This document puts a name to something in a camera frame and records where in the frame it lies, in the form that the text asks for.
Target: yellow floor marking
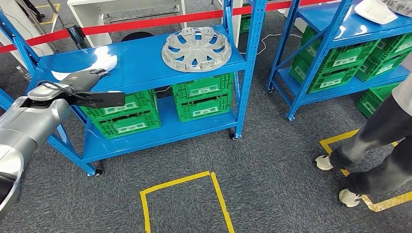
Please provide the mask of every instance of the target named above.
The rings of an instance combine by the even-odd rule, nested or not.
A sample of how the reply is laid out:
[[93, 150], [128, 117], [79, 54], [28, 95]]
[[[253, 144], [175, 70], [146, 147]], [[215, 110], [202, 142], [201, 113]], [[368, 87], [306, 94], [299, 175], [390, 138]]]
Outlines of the yellow floor marking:
[[147, 233], [150, 233], [149, 208], [147, 207], [146, 195], [143, 191], [140, 192], [140, 198], [142, 199], [143, 206], [144, 229]]
[[[319, 141], [319, 143], [322, 145], [322, 147], [325, 149], [325, 151], [330, 155], [332, 153], [332, 149], [330, 148], [329, 144], [334, 143], [334, 142], [338, 142], [347, 138], [352, 137], [353, 135], [355, 135], [359, 130], [353, 130], [347, 133], [343, 133], [331, 138], [327, 138], [324, 140]], [[398, 145], [397, 142], [393, 142], [392, 145], [395, 147]], [[345, 176], [349, 175], [349, 172], [347, 170], [341, 169], [342, 173]], [[391, 199], [387, 199], [384, 201], [381, 201], [379, 203], [374, 204], [368, 196], [366, 195], [362, 195], [362, 200], [365, 202], [365, 204], [368, 206], [368, 208], [372, 211], [375, 212], [379, 212], [382, 210], [386, 210], [389, 209], [391, 207], [397, 206], [399, 204], [408, 202], [410, 200], [412, 200], [412, 191], [409, 193], [405, 193], [399, 196], [396, 196], [394, 198]]]
[[[54, 5], [54, 7], [56, 8], [56, 11], [58, 12], [58, 11], [60, 10], [60, 3], [56, 3], [56, 4], [53, 4], [53, 5]], [[43, 8], [43, 7], [50, 7], [50, 5], [37, 6], [36, 8]], [[48, 21], [48, 22], [41, 22], [40, 25], [53, 23], [55, 18], [56, 18], [56, 13], [53, 14], [53, 17], [51, 18], [50, 21]]]
[[209, 172], [209, 171], [204, 171], [201, 173], [197, 173], [191, 176], [186, 176], [177, 180], [169, 181], [166, 183], [161, 183], [158, 185], [155, 185], [153, 187], [147, 188], [143, 191], [140, 192], [140, 198], [142, 201], [142, 207], [143, 207], [143, 216], [144, 216], [144, 229], [146, 230], [146, 233], [150, 233], [150, 219], [149, 219], [149, 208], [147, 206], [147, 200], [146, 200], [146, 194], [154, 192], [156, 190], [162, 189], [162, 188], [167, 188], [176, 184], [192, 181], [201, 177], [205, 176], [210, 176], [213, 182], [213, 186], [215, 188], [216, 194], [219, 199], [220, 206], [222, 208], [224, 220], [226, 221], [227, 228], [229, 229], [229, 233], [234, 233], [235, 231], [233, 230], [233, 225], [232, 222], [230, 221], [230, 216], [229, 213], [226, 211], [226, 204], [224, 203], [223, 195], [219, 187], [218, 180], [216, 179], [216, 175], [214, 172]]
[[214, 172], [210, 174], [210, 177], [212, 178], [213, 181], [213, 186], [215, 186], [216, 194], [218, 195], [218, 199], [220, 202], [220, 207], [222, 208], [224, 220], [226, 221], [227, 229], [229, 230], [230, 233], [235, 233], [235, 230], [233, 229], [232, 221], [230, 221], [230, 216], [229, 213], [226, 211], [226, 204], [224, 203], [223, 195], [219, 187], [218, 180], [216, 179], [216, 175]]
[[173, 181], [169, 181], [169, 182], [166, 182], [166, 183], [161, 183], [161, 184], [155, 185], [153, 187], [150, 187], [148, 189], [143, 190], [142, 192], [144, 192], [145, 194], [148, 194], [148, 193], [151, 193], [153, 191], [159, 190], [161, 188], [167, 188], [167, 187], [170, 187], [170, 186], [175, 185], [175, 184], [188, 182], [188, 181], [191, 181], [191, 180], [194, 180], [194, 179], [197, 179], [197, 178], [200, 178], [200, 177], [208, 176], [208, 175], [210, 175], [210, 172], [209, 171], [204, 171], [204, 172], [197, 173], [197, 174], [194, 174], [194, 175], [191, 175], [191, 176], [186, 176], [186, 177], [183, 177], [183, 178], [180, 178], [180, 179], [177, 179], [177, 180], [173, 180]]

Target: person's leg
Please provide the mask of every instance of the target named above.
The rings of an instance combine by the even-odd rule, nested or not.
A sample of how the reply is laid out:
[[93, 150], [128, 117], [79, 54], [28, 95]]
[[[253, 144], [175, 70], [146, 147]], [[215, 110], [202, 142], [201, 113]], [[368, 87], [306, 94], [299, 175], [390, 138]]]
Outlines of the person's leg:
[[412, 136], [406, 137], [377, 167], [346, 177], [348, 190], [356, 194], [392, 191], [412, 179]]
[[347, 168], [360, 161], [368, 150], [409, 135], [412, 135], [412, 116], [403, 111], [390, 95], [357, 134], [335, 149], [330, 157], [319, 156], [317, 166], [322, 170]]
[[23, 0], [23, 2], [29, 7], [33, 13], [36, 14], [36, 16], [41, 15], [41, 13], [37, 10], [37, 8], [30, 2], [30, 0]]
[[24, 14], [29, 17], [29, 13], [27, 13], [27, 11], [24, 9], [24, 7], [22, 7], [20, 4], [17, 3], [17, 5], [21, 8], [21, 10], [24, 12]]

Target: blue metal shelf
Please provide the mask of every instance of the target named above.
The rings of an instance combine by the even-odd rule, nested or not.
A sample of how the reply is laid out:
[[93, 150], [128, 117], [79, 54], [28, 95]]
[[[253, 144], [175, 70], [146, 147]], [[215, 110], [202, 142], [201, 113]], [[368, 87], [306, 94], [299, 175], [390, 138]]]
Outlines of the blue metal shelf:
[[[289, 90], [292, 91], [293, 95], [297, 96], [299, 95], [300, 84], [289, 74], [289, 69], [290, 68], [280, 69], [279, 75], [282, 78], [283, 82], [285, 82]], [[335, 97], [363, 91], [371, 87], [400, 82], [404, 80], [409, 75], [409, 73], [410, 72], [403, 66], [398, 66], [395, 70], [379, 75], [367, 82], [362, 82], [355, 76], [347, 85], [338, 86], [313, 94], [305, 94], [300, 104], [305, 105], [322, 100], [328, 100]]]
[[225, 114], [180, 123], [173, 97], [159, 99], [158, 107], [160, 121], [162, 122], [160, 128], [119, 138], [105, 139], [89, 121], [86, 124], [82, 161], [90, 163], [136, 150], [232, 128], [237, 123], [233, 110]]
[[[343, 19], [331, 48], [353, 45], [385, 37], [412, 32], [412, 18], [399, 15], [398, 19], [384, 25], [371, 22], [355, 13], [354, 7], [361, 0], [354, 0]], [[301, 8], [297, 15], [317, 32], [323, 31], [331, 22], [339, 3]]]
[[[58, 80], [52, 75], [52, 70], [64, 73], [75, 72], [90, 67], [98, 57], [104, 59], [102, 56], [108, 55], [116, 55], [118, 63], [110, 71], [111, 76], [101, 79], [92, 91], [118, 90], [128, 94], [235, 72], [234, 99], [236, 100], [236, 113], [231, 109], [229, 113], [180, 123], [173, 98], [163, 98], [158, 100], [161, 128], [115, 139], [106, 140], [96, 127], [87, 120], [85, 114], [77, 106], [72, 106], [74, 113], [86, 126], [84, 154], [77, 154], [71, 143], [65, 140], [67, 136], [63, 128], [58, 130], [61, 138], [53, 134], [48, 142], [89, 176], [92, 176], [95, 175], [95, 167], [90, 163], [92, 161], [229, 128], [233, 128], [235, 138], [241, 137], [265, 14], [261, 9], [266, 6], [266, 0], [253, 0], [250, 2], [252, 14], [245, 58], [239, 53], [233, 42], [233, 1], [223, 0], [223, 24], [215, 26], [214, 29], [229, 39], [232, 55], [225, 65], [208, 72], [180, 72], [165, 65], [161, 57], [161, 51], [166, 38], [170, 34], [38, 58], [1, 11], [0, 29], [6, 32], [18, 48], [27, 67], [29, 67], [32, 81], [28, 90], [33, 89], [40, 80], [57, 82]], [[237, 73], [240, 70], [243, 70], [241, 79], [239, 79]], [[6, 93], [0, 91], [0, 106], [6, 108], [11, 104], [11, 101]]]
[[[343, 0], [337, 3], [299, 9], [300, 0], [292, 0], [282, 36], [276, 50], [272, 70], [266, 83], [269, 92], [276, 88], [290, 106], [286, 114], [289, 121], [295, 119], [294, 115], [302, 105], [348, 95], [374, 86], [398, 82], [405, 79], [409, 74], [404, 67], [398, 67], [389, 73], [382, 74], [365, 83], [357, 78], [353, 78], [346, 85], [307, 94], [313, 78], [330, 49], [412, 32], [412, 18], [409, 17], [397, 15], [398, 18], [393, 22], [379, 25], [357, 15], [354, 12], [354, 7], [360, 1], [361, 0]], [[318, 34], [282, 61], [281, 58], [285, 50], [287, 38], [291, 33], [296, 17], [305, 20]], [[289, 68], [280, 68], [300, 51], [321, 37], [323, 38], [322, 42], [306, 73], [304, 81], [300, 85], [289, 75]], [[289, 98], [275, 79], [278, 73], [281, 76], [281, 80], [286, 84], [286, 87], [293, 93], [293, 100]]]
[[[222, 25], [215, 26], [214, 29], [229, 38]], [[122, 65], [111, 70], [111, 75], [100, 80], [92, 91], [118, 90], [128, 94], [246, 69], [245, 59], [232, 44], [232, 56], [219, 69], [192, 73], [174, 70], [168, 67], [161, 57], [162, 48], [169, 35], [170, 33], [104, 46], [107, 47], [108, 54], [116, 55], [118, 64]], [[99, 47], [42, 57], [28, 90], [33, 89], [40, 80], [56, 82], [50, 70], [73, 72], [91, 66], [97, 59], [96, 50], [99, 50]]]

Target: white cable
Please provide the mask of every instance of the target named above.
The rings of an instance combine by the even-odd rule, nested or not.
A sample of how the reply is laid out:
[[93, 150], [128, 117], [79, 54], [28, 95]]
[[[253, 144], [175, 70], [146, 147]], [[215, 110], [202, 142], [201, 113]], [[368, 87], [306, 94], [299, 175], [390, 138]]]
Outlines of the white cable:
[[[24, 29], [26, 29], [26, 31], [30, 34], [30, 36], [32, 37], [31, 39], [33, 39], [33, 34], [32, 34], [32, 33], [29, 31], [29, 29], [27, 29], [22, 23], [20, 23], [20, 21], [18, 21], [15, 17], [13, 17], [13, 16], [5, 13], [1, 7], [0, 7], [0, 10], [1, 10], [5, 15], [7, 15], [8, 17], [11, 17], [11, 18], [13, 18], [15, 21], [17, 21], [17, 23], [19, 23], [19, 24], [20, 24]], [[43, 50], [39, 49], [38, 47], [33, 46], [33, 48], [36, 48], [36, 49], [40, 50], [41, 53], [43, 54], [43, 56], [45, 55], [44, 52], [43, 52]]]
[[[269, 35], [265, 36], [265, 38], [263, 38], [263, 39], [261, 40], [264, 47], [263, 47], [263, 49], [262, 49], [260, 52], [258, 52], [256, 55], [261, 54], [261, 53], [266, 49], [266, 43], [264, 42], [264, 40], [265, 40], [266, 38], [268, 38], [269, 36], [278, 36], [278, 35], [282, 35], [282, 34], [269, 34]], [[293, 35], [293, 36], [302, 38], [302, 37], [299, 36], [299, 35], [295, 35], [295, 34], [290, 34], [290, 35]]]
[[157, 92], [165, 92], [165, 91], [169, 90], [170, 88], [171, 88], [171, 86], [169, 86], [168, 88], [166, 88], [166, 90], [156, 91], [156, 93], [157, 93]]

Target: power cord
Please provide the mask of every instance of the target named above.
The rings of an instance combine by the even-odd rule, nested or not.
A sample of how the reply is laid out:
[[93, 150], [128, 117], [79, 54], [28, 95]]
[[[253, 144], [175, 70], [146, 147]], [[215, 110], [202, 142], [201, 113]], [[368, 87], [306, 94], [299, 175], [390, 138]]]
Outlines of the power cord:
[[[266, 49], [266, 43], [265, 43], [265, 41], [264, 41], [266, 38], [268, 38], [269, 36], [278, 36], [278, 35], [282, 35], [282, 33], [281, 33], [281, 34], [269, 34], [269, 35], [265, 36], [265, 38], [263, 38], [263, 39], [261, 40], [264, 47], [263, 47], [263, 49], [262, 49], [260, 52], [258, 52], [256, 55], [261, 54], [261, 53]], [[293, 35], [293, 36], [302, 38], [302, 37], [299, 36], [299, 35], [295, 35], [295, 34], [290, 34], [290, 35]]]
[[[32, 37], [31, 39], [33, 39], [33, 37], [34, 37], [33, 34], [32, 34], [25, 26], [23, 26], [23, 24], [20, 23], [20, 21], [18, 21], [15, 17], [13, 17], [13, 16], [7, 14], [6, 12], [4, 12], [3, 9], [1, 8], [1, 6], [0, 6], [0, 10], [3, 12], [3, 14], [5, 14], [5, 15], [7, 15], [8, 17], [11, 17], [11, 18], [13, 18], [15, 21], [17, 21], [17, 23], [19, 23], [19, 24], [20, 24], [24, 29], [26, 29], [26, 31], [30, 34], [30, 36]], [[45, 55], [45, 54], [44, 54], [44, 51], [41, 50], [41, 49], [39, 49], [38, 47], [33, 46], [33, 48], [36, 48], [36, 49], [40, 50], [41, 53], [43, 54], [43, 56]]]
[[77, 94], [75, 94], [75, 93], [73, 93], [73, 92], [70, 92], [70, 91], [62, 88], [61, 86], [59, 86], [59, 85], [57, 85], [57, 84], [55, 84], [55, 83], [53, 83], [53, 82], [47, 81], [47, 80], [41, 80], [41, 81], [39, 81], [36, 86], [43, 85], [43, 86], [45, 86], [45, 87], [48, 87], [48, 86], [44, 85], [45, 83], [50, 84], [50, 85], [56, 87], [57, 89], [63, 91], [63, 92], [64, 92], [66, 95], [68, 95], [68, 96], [74, 96], [74, 97], [76, 97], [76, 98], [78, 98], [78, 99], [81, 99], [81, 100], [87, 100], [87, 101], [92, 100], [92, 101], [95, 101], [95, 102], [103, 102], [103, 99], [89, 99], [89, 98], [85, 98], [85, 97], [83, 97], [83, 96], [79, 96], [79, 95], [77, 95]]
[[165, 92], [165, 91], [169, 90], [170, 88], [171, 88], [171, 86], [169, 86], [169, 87], [166, 88], [165, 90], [156, 91], [155, 93], [157, 93], [157, 92]]

